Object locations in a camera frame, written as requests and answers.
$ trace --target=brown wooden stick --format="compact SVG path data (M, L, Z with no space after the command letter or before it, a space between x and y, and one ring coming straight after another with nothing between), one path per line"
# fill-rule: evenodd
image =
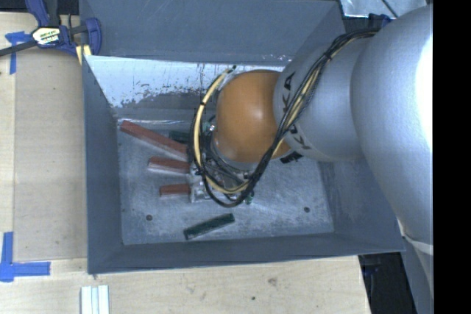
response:
M166 171L169 173L187 174L190 171L190 164L184 161L173 160L171 158L153 156L149 158L147 168L156 171Z
M187 147L175 140L169 139L158 132L146 129L130 121L123 121L119 128L122 132L143 140L169 153L180 161L188 161Z
M188 183L160 186L160 196L190 195L191 189Z

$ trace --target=gray bin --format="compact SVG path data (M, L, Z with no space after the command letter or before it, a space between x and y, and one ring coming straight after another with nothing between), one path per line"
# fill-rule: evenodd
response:
M160 199L158 185L172 179L155 176L145 166L158 152L119 131L124 119L162 133L188 130L199 96L224 67L281 71L305 40L321 46L342 34L337 3L79 4L81 19L97 17L103 32L100 56L86 59L82 70L89 273L403 250L395 215L365 160L273 161L254 202L226 210L212 201ZM184 227L228 212L235 216L234 225L191 241L183 237Z

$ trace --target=cable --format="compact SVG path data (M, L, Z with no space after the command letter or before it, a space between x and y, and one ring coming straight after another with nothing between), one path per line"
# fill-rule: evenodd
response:
M322 75L325 66L347 44L359 38L372 37L377 31L378 29L365 29L357 32L351 32L337 37L332 42L327 51L321 57L319 57L309 68L300 86L297 88L295 94L293 95L292 100L288 104L285 113L283 114L272 145L262 156L254 172L250 175L249 179L246 182L230 189L224 188L222 184L220 184L213 177L211 177L207 171L205 163L202 161L202 141L200 139L203 134L201 123L202 113L209 98L213 95L213 92L217 89L217 87L222 83L226 75L228 75L229 71L225 71L223 74L221 74L214 80L213 84L210 85L207 93L201 101L198 110L196 111L194 122L192 123L193 128L191 132L191 145L193 146L194 162L199 172L201 173L202 182L205 185L205 189L208 192L208 195L212 198L212 200L214 200L217 204L220 204L223 207L231 208L239 205L250 194L252 194L254 187L257 185L258 181L262 177L262 174L266 170L266 167L272 159L273 154L283 142L286 133L297 122L297 120L303 114L304 110L308 107L317 88L319 78ZM213 188L217 191L226 194L226 198L227 195L233 195L235 193L239 193L239 196L236 199L230 199L230 203L223 202L214 195L212 191Z

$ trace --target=wooden table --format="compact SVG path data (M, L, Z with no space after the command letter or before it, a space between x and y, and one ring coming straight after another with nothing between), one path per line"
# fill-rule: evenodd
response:
M27 13L0 13L0 49L34 28ZM10 75L0 58L0 236L14 231L14 261L52 267L0 282L0 313L79 313L86 285L108 285L112 314L370 313L357 257L88 275L79 63L36 48L17 59Z

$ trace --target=blue tape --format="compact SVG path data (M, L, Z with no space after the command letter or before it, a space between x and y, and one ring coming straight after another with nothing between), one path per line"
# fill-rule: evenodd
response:
M11 43L12 46L18 43L29 42L32 40L31 35L25 32L7 33L5 35L5 38L8 40L8 42ZM11 54L11 58L10 58L10 75L13 75L15 72L16 72L16 53L14 52Z
M51 274L51 262L14 263L13 232L3 234L1 248L0 282L12 282L21 276L48 276Z

